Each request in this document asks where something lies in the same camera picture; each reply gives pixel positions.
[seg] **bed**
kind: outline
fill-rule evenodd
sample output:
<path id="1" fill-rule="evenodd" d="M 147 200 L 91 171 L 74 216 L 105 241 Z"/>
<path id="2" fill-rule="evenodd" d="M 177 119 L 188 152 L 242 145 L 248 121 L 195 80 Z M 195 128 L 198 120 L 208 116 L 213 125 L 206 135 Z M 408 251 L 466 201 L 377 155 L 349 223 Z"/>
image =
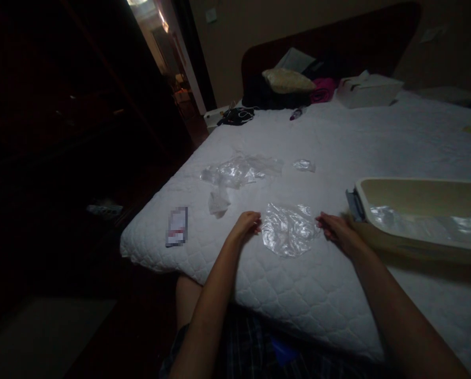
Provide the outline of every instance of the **bed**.
<path id="1" fill-rule="evenodd" d="M 334 98 L 311 105 L 293 122 L 290 114 L 256 111 L 242 126 L 216 128 L 125 229 L 122 256 L 156 272 L 184 272 L 203 284 L 243 211 L 263 213 L 274 202 L 339 214 L 347 209 L 345 190 L 366 176 L 471 180 L 471 128 L 465 128 L 471 126 L 471 109 L 401 91 L 390 107 L 347 110 Z M 213 187 L 199 176 L 236 151 L 283 160 L 282 175 L 229 189 L 231 205 L 216 218 L 208 212 Z M 316 172 L 295 170 L 291 164 L 300 158 L 314 161 Z M 168 218 L 179 206 L 188 207 L 188 240 L 166 248 Z M 382 258 L 471 372 L 471 266 Z M 296 258 L 279 257 L 261 237 L 252 237 L 241 252 L 234 301 L 295 335 L 385 360 L 353 266 L 324 237 Z"/>

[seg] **plastic bag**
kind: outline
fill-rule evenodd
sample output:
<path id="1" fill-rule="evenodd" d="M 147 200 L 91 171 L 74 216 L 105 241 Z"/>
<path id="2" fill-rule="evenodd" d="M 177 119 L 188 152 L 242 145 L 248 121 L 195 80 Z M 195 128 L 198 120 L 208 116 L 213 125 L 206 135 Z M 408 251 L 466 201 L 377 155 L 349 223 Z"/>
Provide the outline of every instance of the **plastic bag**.
<path id="1" fill-rule="evenodd" d="M 261 155 L 237 155 L 218 166 L 209 166 L 200 175 L 203 181 L 238 190 L 266 175 L 281 176 L 283 161 Z"/>
<path id="2" fill-rule="evenodd" d="M 311 250 L 311 240 L 318 236 L 311 209 L 304 205 L 267 205 L 262 223 L 263 244 L 279 256 L 297 257 Z"/>
<path id="3" fill-rule="evenodd" d="M 210 214 L 221 216 L 221 213 L 225 212 L 229 208 L 229 205 L 229 194 L 225 187 L 218 186 L 214 191 L 211 191 L 208 200 Z"/>
<path id="4" fill-rule="evenodd" d="M 307 159 L 298 159 L 292 164 L 292 166 L 299 171 L 316 171 L 316 165 Z"/>
<path id="5" fill-rule="evenodd" d="M 389 206 L 371 206 L 371 213 L 383 228 L 410 238 L 471 243 L 471 217 L 401 214 Z"/>

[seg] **beige pillow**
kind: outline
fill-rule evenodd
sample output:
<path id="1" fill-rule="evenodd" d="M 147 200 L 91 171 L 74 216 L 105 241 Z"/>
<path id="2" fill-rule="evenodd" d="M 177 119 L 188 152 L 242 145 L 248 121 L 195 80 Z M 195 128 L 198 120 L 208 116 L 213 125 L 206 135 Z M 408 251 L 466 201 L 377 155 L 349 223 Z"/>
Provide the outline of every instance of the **beige pillow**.
<path id="1" fill-rule="evenodd" d="M 286 68 L 265 70 L 262 76 L 276 93 L 311 92 L 316 85 L 304 75 Z"/>

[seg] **dark red headboard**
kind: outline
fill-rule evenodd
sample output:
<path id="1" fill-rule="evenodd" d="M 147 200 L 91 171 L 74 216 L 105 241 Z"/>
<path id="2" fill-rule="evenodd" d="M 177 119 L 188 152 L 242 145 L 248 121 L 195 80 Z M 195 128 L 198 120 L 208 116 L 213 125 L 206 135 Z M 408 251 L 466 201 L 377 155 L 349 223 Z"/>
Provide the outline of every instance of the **dark red headboard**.
<path id="1" fill-rule="evenodd" d="M 291 47 L 319 59 L 335 52 L 349 63 L 350 76 L 365 69 L 392 76 L 420 17 L 418 3 L 401 3 L 251 47 L 242 58 L 243 86 L 251 76 L 276 66 Z"/>

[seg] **forearm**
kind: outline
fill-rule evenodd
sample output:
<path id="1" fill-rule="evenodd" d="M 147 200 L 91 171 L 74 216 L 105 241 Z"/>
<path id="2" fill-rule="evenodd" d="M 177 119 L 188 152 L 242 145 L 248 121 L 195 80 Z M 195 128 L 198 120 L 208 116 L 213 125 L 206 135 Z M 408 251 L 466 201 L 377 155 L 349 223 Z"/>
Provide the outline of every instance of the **forearm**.
<path id="1" fill-rule="evenodd" d="M 406 377 L 469 377 L 466 369 L 369 248 L 352 260 L 383 336 Z"/>
<path id="2" fill-rule="evenodd" d="M 211 376 L 234 286 L 240 248 L 241 237 L 230 234 L 202 289 L 170 377 Z"/>

